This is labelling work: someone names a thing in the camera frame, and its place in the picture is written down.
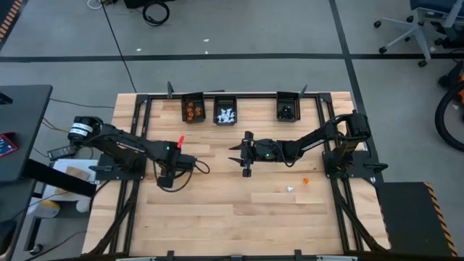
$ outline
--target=chair wheel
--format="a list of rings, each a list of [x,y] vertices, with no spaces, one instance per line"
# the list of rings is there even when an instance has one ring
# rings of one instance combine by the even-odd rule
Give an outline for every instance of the chair wheel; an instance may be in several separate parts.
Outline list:
[[[34,244],[34,248],[29,251],[29,254],[36,255],[44,250],[44,246],[42,244]]]
[[[419,65],[419,67],[421,67],[421,68],[422,68],[422,67],[425,67],[425,66],[427,65],[427,61],[426,61],[426,60],[420,61],[420,62],[418,63],[418,65]]]
[[[434,41],[434,44],[435,44],[436,46],[441,46],[442,43],[443,43],[443,39],[441,39],[441,38],[438,38],[438,39],[436,39],[436,40]]]

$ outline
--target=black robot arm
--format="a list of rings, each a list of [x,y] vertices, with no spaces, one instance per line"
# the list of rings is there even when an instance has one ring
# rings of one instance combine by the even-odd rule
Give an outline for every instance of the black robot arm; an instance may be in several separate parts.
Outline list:
[[[76,147],[99,149],[127,173],[143,165],[141,154],[146,156],[161,167],[157,183],[162,188],[172,188],[176,173],[191,172],[196,163],[195,157],[181,153],[183,138],[179,142],[148,141],[105,124],[97,117],[76,117],[68,139]]]
[[[345,122],[347,133],[337,130],[337,125]],[[354,111],[352,114],[336,116],[317,130],[307,134],[296,141],[274,141],[272,139],[254,140],[253,133],[245,132],[241,144],[230,148],[240,150],[241,159],[230,158],[241,164],[244,168],[243,176],[250,177],[253,162],[284,162],[291,167],[305,152],[322,144],[325,141],[339,140],[341,143],[333,151],[333,164],[340,169],[347,167],[351,162],[351,155],[360,142],[370,138],[370,128],[367,116]]]

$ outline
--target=bicycle wheel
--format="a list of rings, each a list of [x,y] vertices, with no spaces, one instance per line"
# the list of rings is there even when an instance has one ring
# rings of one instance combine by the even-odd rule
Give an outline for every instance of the bicycle wheel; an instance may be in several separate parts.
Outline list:
[[[451,88],[443,96],[435,111],[435,127],[438,131],[438,134],[444,139],[444,141],[446,141],[447,144],[449,144],[451,147],[455,149],[464,152],[464,143],[458,141],[455,137],[453,137],[453,135],[449,132],[445,125],[445,112],[447,111],[447,108],[450,107],[449,104],[453,102],[453,98],[455,98],[462,90],[464,90],[464,82],[458,83],[455,87]]]

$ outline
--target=wooden table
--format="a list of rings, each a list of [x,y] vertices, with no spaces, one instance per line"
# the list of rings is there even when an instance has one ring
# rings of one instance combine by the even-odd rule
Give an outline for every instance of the wooden table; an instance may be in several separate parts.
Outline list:
[[[349,92],[331,95],[336,115],[353,110]],[[112,121],[117,128],[130,131],[135,99],[135,94],[118,96]],[[300,103],[301,120],[280,123],[275,99],[239,99],[237,124],[216,126],[211,99],[205,104],[207,119],[196,124],[182,122],[180,100],[154,101],[147,138],[177,141],[184,135],[183,153],[206,162],[211,173],[196,170],[184,190],[169,194],[157,187],[153,165],[147,163],[130,255],[165,256],[168,250],[176,256],[287,255],[295,249],[303,254],[341,254],[334,198],[323,169],[323,146],[306,152],[292,168],[256,162],[251,178],[242,178],[239,164],[228,159],[239,157],[240,152],[228,148],[238,145],[245,131],[254,132],[255,139],[290,140],[319,128],[315,100]],[[303,178],[310,182],[304,184]],[[184,182],[180,179],[175,186]],[[288,186],[294,190],[287,191]],[[374,187],[363,179],[352,179],[351,187],[359,219],[378,243],[389,248]],[[93,249],[112,223],[119,189],[120,182],[112,181],[96,195],[83,252]],[[354,249],[352,228],[346,223]],[[124,225],[121,228],[119,250],[125,231]]]

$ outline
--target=black metal frame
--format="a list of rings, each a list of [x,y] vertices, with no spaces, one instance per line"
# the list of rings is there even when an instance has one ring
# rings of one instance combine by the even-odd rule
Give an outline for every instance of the black metal frame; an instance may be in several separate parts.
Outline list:
[[[277,97],[277,93],[270,92],[270,93],[205,93],[204,98],[214,99],[215,96],[224,96],[224,95],[231,95],[231,94],[236,96],[237,99],[276,99]],[[334,106],[332,104],[332,98],[331,98],[330,93],[313,93],[313,94],[305,93],[302,98],[303,99],[309,98],[309,99],[315,100],[317,111],[318,111],[319,123],[321,125],[324,124],[324,122],[326,121],[324,118],[324,113],[323,113],[323,102],[327,104],[329,118],[332,118],[335,116]],[[132,119],[132,126],[130,129],[131,134],[133,135],[136,134],[136,130],[138,128],[138,118],[140,115],[141,105],[145,104],[146,106],[145,106],[144,119],[142,123],[141,137],[146,138],[146,135],[148,132],[148,125],[149,125],[150,111],[152,108],[152,102],[154,100],[160,100],[160,99],[179,99],[180,100],[181,94],[171,94],[170,96],[168,96],[167,94],[137,94],[136,104],[135,104],[133,119]],[[325,152],[328,152],[331,150],[330,144],[328,142],[324,143],[324,149],[325,149]],[[352,197],[352,191],[351,191],[351,186],[349,184],[349,179],[347,178],[347,179],[342,180],[342,183],[344,184],[344,191],[345,191],[345,197],[346,197],[347,204],[349,205],[351,211],[356,215],[355,203]],[[125,195],[127,191],[127,185],[128,185],[127,181],[121,181],[121,189],[120,189],[120,193],[119,193],[118,201],[117,201],[116,216],[119,215],[119,213],[121,212],[123,208],[124,201],[125,201]],[[133,182],[132,189],[135,190],[136,195],[138,195],[139,186],[140,186],[140,181]],[[331,178],[331,187],[332,187],[332,192],[334,196],[335,196],[336,186],[338,186],[338,179]],[[344,253],[347,253],[350,251],[350,248],[349,248],[349,242],[348,242],[348,236],[347,236],[347,228],[344,222],[343,211],[341,207],[335,202],[335,200],[334,200],[334,207],[336,210],[337,222],[339,225],[342,249]],[[129,255],[129,251],[131,247],[131,239],[132,239],[132,231],[133,231],[133,225],[134,225],[134,220],[135,220],[134,218],[135,213],[136,213],[136,204],[134,204],[134,207],[130,210],[129,215],[128,215],[128,222],[127,222],[125,238],[124,238],[124,247],[123,247],[123,253],[127,255]],[[357,229],[353,225],[352,227],[355,233],[356,250],[362,251],[363,240],[361,239],[359,231],[357,231]],[[116,253],[118,236],[119,236],[119,233],[116,233],[110,243],[110,246],[109,246],[110,254]],[[295,255],[293,256],[266,256],[267,259],[272,259],[272,260],[295,260],[295,259],[313,260],[314,257],[315,255],[305,255],[305,256],[301,255],[301,251],[299,251],[298,249],[295,250]],[[187,260],[212,260],[212,259],[224,258],[224,257],[181,257],[181,258],[186,258]],[[166,260],[172,260],[172,259],[173,259],[173,252],[171,252],[170,254],[168,253],[168,255],[166,256]]]

